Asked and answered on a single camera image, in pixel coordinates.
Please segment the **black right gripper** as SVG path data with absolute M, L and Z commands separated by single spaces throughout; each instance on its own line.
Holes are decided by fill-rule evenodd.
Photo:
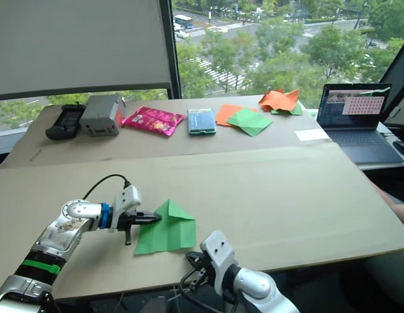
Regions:
M 196 291 L 205 284 L 214 288 L 216 273 L 208 253 L 190 251 L 185 253 L 185 257 L 196 272 L 196 277 L 191 279 L 190 289 Z

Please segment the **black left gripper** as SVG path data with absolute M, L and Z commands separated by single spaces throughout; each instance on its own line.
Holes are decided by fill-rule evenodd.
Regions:
M 132 225 L 147 225 L 162 220 L 162 216 L 154 212 L 137 211 L 134 214 L 127 215 L 122 213 L 117 222 L 117 230 L 125 235 L 125 245 L 131 245 L 131 227 Z

